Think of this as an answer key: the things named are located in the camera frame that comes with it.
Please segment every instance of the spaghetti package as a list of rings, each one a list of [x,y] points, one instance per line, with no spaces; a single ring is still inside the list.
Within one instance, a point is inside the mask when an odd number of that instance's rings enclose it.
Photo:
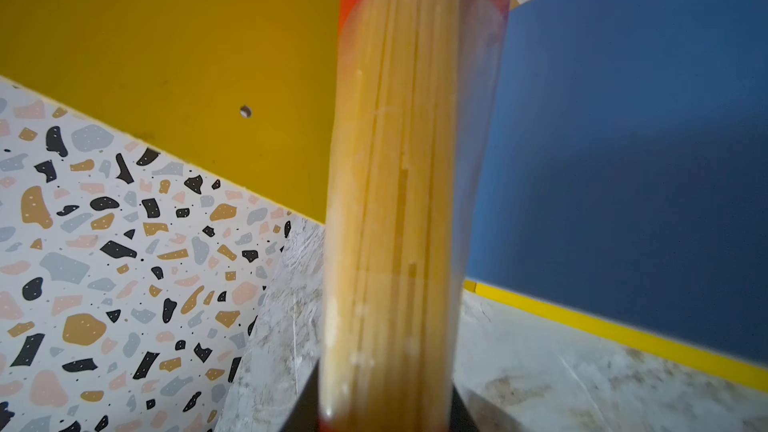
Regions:
[[[320,421],[445,431],[509,0],[342,0]]]

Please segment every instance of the blue panel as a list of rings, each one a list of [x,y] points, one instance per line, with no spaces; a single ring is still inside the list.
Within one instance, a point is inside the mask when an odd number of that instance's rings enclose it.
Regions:
[[[515,9],[468,274],[768,363],[768,0]]]

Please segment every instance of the yellow panel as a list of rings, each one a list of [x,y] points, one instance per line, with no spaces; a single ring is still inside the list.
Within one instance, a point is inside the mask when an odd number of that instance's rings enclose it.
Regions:
[[[661,338],[648,332],[540,302],[524,295],[489,287],[485,284],[477,284],[475,292],[496,302],[511,305],[540,317],[672,360],[678,364],[768,392],[768,369],[759,365],[728,358],[681,342]]]
[[[0,75],[322,221],[338,1],[0,0]]]

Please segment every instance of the yellow edge of blue panel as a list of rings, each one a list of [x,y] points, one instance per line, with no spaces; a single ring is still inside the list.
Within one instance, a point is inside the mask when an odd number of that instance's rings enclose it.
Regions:
[[[581,312],[541,302],[524,295],[508,292],[488,285],[465,281],[464,288],[502,304],[511,305],[539,317],[560,322],[572,328],[589,332],[620,344],[627,345],[678,364],[701,370],[737,384],[768,392],[768,369],[756,364],[725,357],[715,352],[682,344],[648,332],[619,325]]]

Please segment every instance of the white speckled surface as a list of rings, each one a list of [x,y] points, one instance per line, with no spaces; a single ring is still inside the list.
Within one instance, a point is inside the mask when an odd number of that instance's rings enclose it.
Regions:
[[[322,228],[296,222],[216,432],[279,430],[318,358]],[[768,394],[471,293],[454,374],[482,432],[768,431]]]

